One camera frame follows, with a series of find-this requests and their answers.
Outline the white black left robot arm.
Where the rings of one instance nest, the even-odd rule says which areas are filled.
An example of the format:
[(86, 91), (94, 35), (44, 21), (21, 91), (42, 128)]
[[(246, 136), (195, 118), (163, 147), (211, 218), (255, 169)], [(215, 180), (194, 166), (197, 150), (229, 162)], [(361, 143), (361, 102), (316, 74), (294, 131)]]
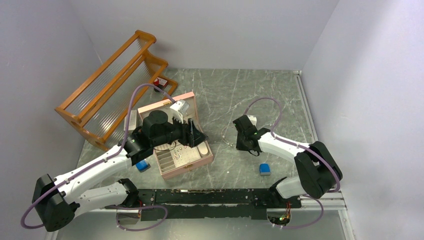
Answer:
[(206, 140), (208, 136), (198, 128), (194, 119), (177, 116), (169, 121), (166, 112), (153, 110), (142, 120), (141, 126), (98, 158), (57, 177), (49, 174), (39, 177), (32, 204), (25, 213), (35, 209), (42, 221), (40, 227), (54, 232), (93, 209), (109, 205), (132, 208), (138, 203), (139, 192), (129, 179), (119, 180), (108, 187), (93, 186), (152, 156), (158, 146), (177, 142), (195, 148)]

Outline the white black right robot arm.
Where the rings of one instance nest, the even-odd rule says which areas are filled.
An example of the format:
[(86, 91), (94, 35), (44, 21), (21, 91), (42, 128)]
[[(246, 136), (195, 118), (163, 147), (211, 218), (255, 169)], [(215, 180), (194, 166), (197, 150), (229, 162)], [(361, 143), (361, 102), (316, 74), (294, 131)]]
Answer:
[(343, 173), (323, 142), (295, 142), (270, 129), (257, 129), (247, 115), (235, 119), (233, 124), (237, 150), (254, 156), (272, 154), (295, 165), (296, 176), (284, 177), (270, 187), (269, 199), (275, 207), (282, 207), (291, 197), (308, 195), (319, 199), (333, 187), (340, 188)]

